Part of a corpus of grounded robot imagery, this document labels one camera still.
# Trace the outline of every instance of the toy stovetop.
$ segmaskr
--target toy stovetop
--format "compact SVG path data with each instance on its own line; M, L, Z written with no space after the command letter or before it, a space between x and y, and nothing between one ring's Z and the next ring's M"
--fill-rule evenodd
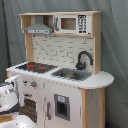
M50 70L52 70L52 69L54 69L56 67L57 66L48 65L48 64L29 62L27 64L18 66L16 68L22 69L22 70L31 71L31 72L46 73L46 72L48 72L48 71L50 71Z

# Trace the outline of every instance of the sink faucet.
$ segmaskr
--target sink faucet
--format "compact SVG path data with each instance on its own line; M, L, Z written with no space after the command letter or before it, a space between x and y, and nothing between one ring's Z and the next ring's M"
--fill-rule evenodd
M85 69L85 67L86 67L85 64L82 64L82 63L80 62L80 58L81 58L81 56L82 56L83 54L86 54L86 55L89 57L89 59L90 59L90 65L93 65L92 56L91 56L88 52L82 51L82 52L80 52L79 55L78 55L78 63L76 64L77 70L83 70L83 69Z

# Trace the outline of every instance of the tile backsplash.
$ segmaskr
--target tile backsplash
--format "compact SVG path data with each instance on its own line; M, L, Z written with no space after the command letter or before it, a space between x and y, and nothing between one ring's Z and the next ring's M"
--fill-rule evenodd
M78 54L89 52L93 57L93 38L35 35L33 36L33 56L37 63L62 65L75 68ZM86 62L86 70L92 71L88 56L82 55L81 62Z

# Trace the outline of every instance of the gray curtain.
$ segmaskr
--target gray curtain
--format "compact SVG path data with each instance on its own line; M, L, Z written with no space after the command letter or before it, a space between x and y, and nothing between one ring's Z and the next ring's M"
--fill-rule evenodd
M4 0L12 65L24 62L20 13L102 11L102 70L115 77L106 88L106 121L128 127L128 1L127 0Z
M0 83L4 82L4 80L7 78L6 68L8 66L5 19L3 14L3 4L2 0L0 0Z

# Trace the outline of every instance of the range hood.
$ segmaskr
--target range hood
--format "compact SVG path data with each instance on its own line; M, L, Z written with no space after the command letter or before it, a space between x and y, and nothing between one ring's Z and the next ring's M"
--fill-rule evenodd
M43 16L35 16L35 24L27 27L25 33L52 34L53 29L43 24Z

